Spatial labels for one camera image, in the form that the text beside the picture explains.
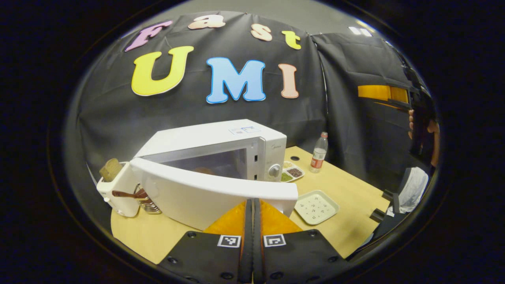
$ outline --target bottle label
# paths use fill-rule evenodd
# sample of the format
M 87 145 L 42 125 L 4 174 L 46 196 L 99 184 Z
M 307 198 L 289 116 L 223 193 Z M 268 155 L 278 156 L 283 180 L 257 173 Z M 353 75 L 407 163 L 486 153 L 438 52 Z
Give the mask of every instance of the bottle label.
M 311 166 L 313 168 L 320 169 L 321 166 L 323 166 L 323 161 L 324 160 L 316 160 L 314 157 L 312 157 Z

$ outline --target foam letter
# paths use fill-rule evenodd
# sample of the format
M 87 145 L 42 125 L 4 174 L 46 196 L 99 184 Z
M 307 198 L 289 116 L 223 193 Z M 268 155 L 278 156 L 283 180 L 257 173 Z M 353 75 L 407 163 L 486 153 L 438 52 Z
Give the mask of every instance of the foam letter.
M 294 72 L 296 71 L 296 67 L 282 63 L 279 64 L 279 68 L 282 70 L 282 77 L 284 79 L 284 90 L 282 90 L 281 96 L 287 99 L 298 98 L 298 92 L 294 84 Z
M 286 43 L 289 45 L 289 47 L 300 50 L 301 45 L 296 43 L 296 40 L 300 40 L 300 37 L 294 34 L 294 31 L 282 31 L 282 34 L 286 35 Z
M 255 38 L 259 38 L 264 41 L 272 40 L 272 35 L 270 34 L 270 32 L 272 31 L 267 26 L 260 24 L 252 24 L 251 28 L 252 28 L 251 33 Z
M 225 57 L 209 58 L 207 64 L 212 67 L 212 89 L 211 94 L 207 96 L 207 103 L 218 104 L 228 100 L 228 95 L 224 93 L 224 85 L 234 100 L 240 98 L 245 84 L 247 84 L 247 91 L 244 94 L 244 100 L 262 101 L 267 97 L 263 92 L 261 78 L 265 63 L 249 60 L 240 74 L 231 61 Z
M 131 79 L 131 89 L 139 96 L 152 96 L 164 93 L 177 86 L 184 76 L 188 53 L 193 51 L 192 46 L 180 46 L 168 51 L 173 55 L 172 66 L 167 77 L 161 80 L 153 80 L 151 73 L 155 60 L 161 56 L 161 52 L 152 52 L 135 59 L 135 70 Z
M 133 43 L 125 49 L 125 52 L 146 44 L 148 36 L 154 37 L 163 29 L 163 27 L 168 27 L 172 23 L 173 23 L 172 21 L 168 21 L 168 22 L 154 25 L 152 27 L 145 28 L 145 29 L 141 30 L 139 35 L 137 36 L 137 38 L 133 41 Z
M 201 16 L 196 19 L 194 19 L 194 22 L 189 24 L 188 28 L 195 30 L 195 29 L 203 29 L 203 28 L 219 28 L 226 23 L 223 23 L 224 17 L 221 15 L 207 15 L 207 16 Z

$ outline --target microwave knob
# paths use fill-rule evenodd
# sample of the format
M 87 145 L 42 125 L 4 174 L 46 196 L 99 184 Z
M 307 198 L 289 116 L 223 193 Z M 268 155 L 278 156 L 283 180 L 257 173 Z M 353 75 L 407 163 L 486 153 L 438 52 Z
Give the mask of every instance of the microwave knob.
M 273 177 L 278 177 L 280 171 L 281 171 L 281 166 L 275 164 L 270 167 L 270 169 L 268 170 L 268 174 Z

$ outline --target yellow letter u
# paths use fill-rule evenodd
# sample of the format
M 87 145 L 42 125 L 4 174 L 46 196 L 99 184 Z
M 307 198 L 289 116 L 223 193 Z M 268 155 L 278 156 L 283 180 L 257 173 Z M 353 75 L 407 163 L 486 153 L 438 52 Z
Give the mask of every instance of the yellow letter u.
M 186 69 L 186 59 L 188 53 L 193 51 L 192 46 L 180 46 L 168 51 L 173 55 L 172 66 L 167 77 L 161 80 L 153 80 L 151 73 L 155 60 L 161 56 L 161 52 L 152 52 L 142 55 L 135 59 L 135 70 L 131 79 L 131 89 L 139 96 L 152 96 L 154 94 L 164 93 L 177 86 L 184 76 Z

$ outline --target small dish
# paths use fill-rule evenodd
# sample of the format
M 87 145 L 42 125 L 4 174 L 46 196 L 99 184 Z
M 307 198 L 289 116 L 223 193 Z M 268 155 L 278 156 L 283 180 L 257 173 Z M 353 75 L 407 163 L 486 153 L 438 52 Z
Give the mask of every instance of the small dish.
M 337 214 L 340 206 L 322 191 L 313 191 L 298 197 L 294 209 L 310 225 L 317 225 Z
M 292 182 L 305 175 L 305 172 L 290 161 L 282 165 L 281 182 Z

